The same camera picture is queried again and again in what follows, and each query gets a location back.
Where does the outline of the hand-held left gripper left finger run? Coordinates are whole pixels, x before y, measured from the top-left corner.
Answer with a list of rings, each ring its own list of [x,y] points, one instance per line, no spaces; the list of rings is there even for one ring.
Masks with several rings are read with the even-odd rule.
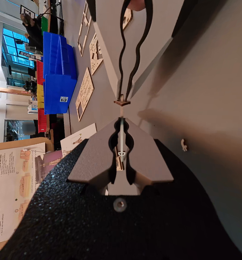
[[[85,144],[67,180],[89,184],[105,195],[106,187],[116,178],[116,154],[120,118],[111,121],[92,135]]]

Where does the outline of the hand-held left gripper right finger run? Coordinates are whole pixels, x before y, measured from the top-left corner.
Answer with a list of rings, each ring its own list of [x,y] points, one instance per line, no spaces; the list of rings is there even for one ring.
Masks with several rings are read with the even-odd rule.
[[[146,186],[170,183],[174,178],[151,135],[124,119],[126,154],[126,178],[142,193]]]

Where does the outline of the wooden tower model section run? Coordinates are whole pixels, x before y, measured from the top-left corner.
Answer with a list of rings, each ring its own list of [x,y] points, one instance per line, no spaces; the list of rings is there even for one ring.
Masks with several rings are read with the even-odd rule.
[[[119,155],[117,148],[115,148],[115,153],[116,153],[116,170],[117,171],[123,171],[124,165],[123,165],[121,156]]]

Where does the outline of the thin wooden tower spire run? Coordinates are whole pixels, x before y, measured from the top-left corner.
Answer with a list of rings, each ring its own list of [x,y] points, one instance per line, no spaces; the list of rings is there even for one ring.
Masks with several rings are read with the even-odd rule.
[[[125,152],[123,150],[124,146],[124,108],[123,106],[120,107],[120,157],[121,162],[123,163],[123,157],[125,156]]]

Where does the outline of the wooden parts sheet with arches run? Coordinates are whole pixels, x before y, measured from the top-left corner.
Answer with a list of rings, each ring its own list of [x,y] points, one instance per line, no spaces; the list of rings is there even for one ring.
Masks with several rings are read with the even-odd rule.
[[[133,19],[133,11],[127,8],[123,18],[123,30],[126,29],[126,27],[129,25],[132,19]],[[102,51],[100,49],[100,45],[96,33],[94,34],[90,42],[89,52],[90,52],[91,75],[94,75],[97,69],[103,63]]]

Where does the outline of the white instruction booklet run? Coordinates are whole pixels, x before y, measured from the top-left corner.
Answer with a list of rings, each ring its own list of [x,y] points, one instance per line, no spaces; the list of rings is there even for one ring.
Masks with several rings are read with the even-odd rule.
[[[63,158],[76,148],[82,141],[90,138],[97,132],[96,124],[93,123],[80,131],[61,140],[61,149]]]

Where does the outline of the purple tower picture card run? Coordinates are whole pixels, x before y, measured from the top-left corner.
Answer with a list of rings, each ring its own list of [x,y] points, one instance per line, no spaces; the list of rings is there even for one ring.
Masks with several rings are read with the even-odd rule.
[[[47,174],[63,159],[62,151],[54,151],[35,158],[35,181],[40,184]]]

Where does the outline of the instruction booklet on clipboard stand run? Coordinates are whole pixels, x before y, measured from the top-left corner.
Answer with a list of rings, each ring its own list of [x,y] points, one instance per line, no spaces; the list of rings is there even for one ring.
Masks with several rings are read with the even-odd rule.
[[[38,137],[38,138],[31,138],[25,140],[17,140],[17,141],[10,141],[10,142],[1,142],[0,143],[0,150],[3,149],[10,149],[10,148],[19,148],[19,147],[29,147],[31,145],[36,145],[40,143],[45,143],[45,151],[53,152],[54,145],[48,138]],[[0,242],[0,250],[5,246],[7,243],[6,241]]]

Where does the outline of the wooden sheet with rectangular cut-out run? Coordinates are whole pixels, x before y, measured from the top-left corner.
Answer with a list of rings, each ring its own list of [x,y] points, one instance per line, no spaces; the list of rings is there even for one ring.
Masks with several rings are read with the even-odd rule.
[[[85,112],[85,109],[88,105],[88,102],[91,98],[93,91],[94,91],[94,86],[93,86],[89,68],[87,67],[83,77],[82,84],[80,86],[77,100],[75,102],[79,122],[81,121],[81,118]]]

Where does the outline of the green plastic bin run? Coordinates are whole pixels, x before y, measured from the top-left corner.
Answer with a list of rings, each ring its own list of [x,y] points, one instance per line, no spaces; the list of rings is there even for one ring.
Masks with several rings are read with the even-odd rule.
[[[48,32],[49,30],[49,24],[48,24],[48,19],[44,16],[41,17],[41,31],[42,31],[42,35],[44,34],[44,32]]]

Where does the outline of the white cardboard box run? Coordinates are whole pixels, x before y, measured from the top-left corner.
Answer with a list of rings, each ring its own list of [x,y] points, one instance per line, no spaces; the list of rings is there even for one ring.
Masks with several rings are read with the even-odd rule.
[[[38,114],[38,101],[37,97],[31,96],[28,100],[28,114]]]

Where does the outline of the yellow plastic bin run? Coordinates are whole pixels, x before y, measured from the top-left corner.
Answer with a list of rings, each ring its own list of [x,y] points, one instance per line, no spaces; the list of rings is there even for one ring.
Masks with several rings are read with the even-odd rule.
[[[44,109],[44,90],[40,84],[37,84],[37,103],[38,108]]]

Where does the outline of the large glass window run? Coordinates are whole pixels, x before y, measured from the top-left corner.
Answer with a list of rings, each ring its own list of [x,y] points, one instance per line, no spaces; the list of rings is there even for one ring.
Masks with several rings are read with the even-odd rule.
[[[3,28],[2,54],[5,61],[16,65],[34,68],[34,62],[32,60],[19,54],[20,51],[31,54],[25,50],[25,44],[28,43],[29,41],[24,35]]]

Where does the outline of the small black machine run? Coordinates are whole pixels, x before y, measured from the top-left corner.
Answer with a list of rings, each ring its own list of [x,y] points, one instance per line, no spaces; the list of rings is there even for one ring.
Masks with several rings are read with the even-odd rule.
[[[30,92],[32,95],[37,95],[37,82],[36,81],[25,81],[23,86],[26,92]]]

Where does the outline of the empty wooden sheet frame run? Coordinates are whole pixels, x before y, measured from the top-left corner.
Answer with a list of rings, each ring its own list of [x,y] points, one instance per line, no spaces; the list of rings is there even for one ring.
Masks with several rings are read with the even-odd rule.
[[[78,39],[77,39],[77,45],[78,49],[80,52],[80,55],[83,56],[84,48],[86,46],[86,41],[88,37],[88,33],[90,30],[90,25],[91,25],[91,14],[89,10],[89,1],[86,0],[82,12],[82,18],[81,18],[81,23],[80,23],[80,30],[78,34]]]

